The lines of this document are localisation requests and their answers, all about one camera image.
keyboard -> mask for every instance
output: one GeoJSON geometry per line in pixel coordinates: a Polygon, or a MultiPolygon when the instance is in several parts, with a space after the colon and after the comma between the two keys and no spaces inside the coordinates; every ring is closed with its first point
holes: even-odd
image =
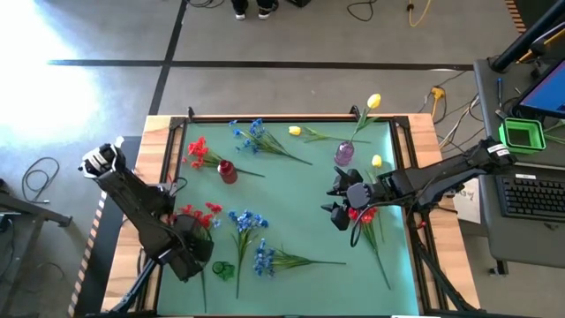
{"type": "Polygon", "coordinates": [[[565,182],[497,177],[502,214],[565,223],[565,182]]]}

paper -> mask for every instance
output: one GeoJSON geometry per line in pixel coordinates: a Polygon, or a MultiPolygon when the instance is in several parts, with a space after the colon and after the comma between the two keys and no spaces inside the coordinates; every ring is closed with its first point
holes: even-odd
{"type": "Polygon", "coordinates": [[[461,220],[480,224],[480,200],[478,194],[478,180],[476,178],[467,181],[465,188],[456,193],[453,202],[458,212],[457,217],[461,220]]]}

small vase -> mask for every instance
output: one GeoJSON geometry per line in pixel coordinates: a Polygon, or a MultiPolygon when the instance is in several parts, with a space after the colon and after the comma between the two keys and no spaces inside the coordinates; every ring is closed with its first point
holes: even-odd
{"type": "Polygon", "coordinates": [[[353,143],[349,141],[344,141],[339,144],[337,151],[335,151],[334,160],[338,166],[345,167],[350,164],[351,159],[353,159],[353,154],[355,153],[355,148],[353,143]]]}

red vase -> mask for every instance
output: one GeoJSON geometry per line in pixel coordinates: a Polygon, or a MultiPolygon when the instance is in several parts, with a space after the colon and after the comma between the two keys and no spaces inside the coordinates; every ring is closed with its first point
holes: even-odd
{"type": "Polygon", "coordinates": [[[223,182],[231,185],[237,181],[237,170],[233,163],[222,160],[218,165],[218,173],[222,177],[223,182]]]}

green bin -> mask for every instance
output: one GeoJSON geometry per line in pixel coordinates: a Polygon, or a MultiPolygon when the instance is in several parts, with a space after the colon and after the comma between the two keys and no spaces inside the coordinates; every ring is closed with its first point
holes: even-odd
{"type": "Polygon", "coordinates": [[[546,148],[544,129],[538,120],[507,117],[498,132],[510,153],[530,155],[546,148]]]}

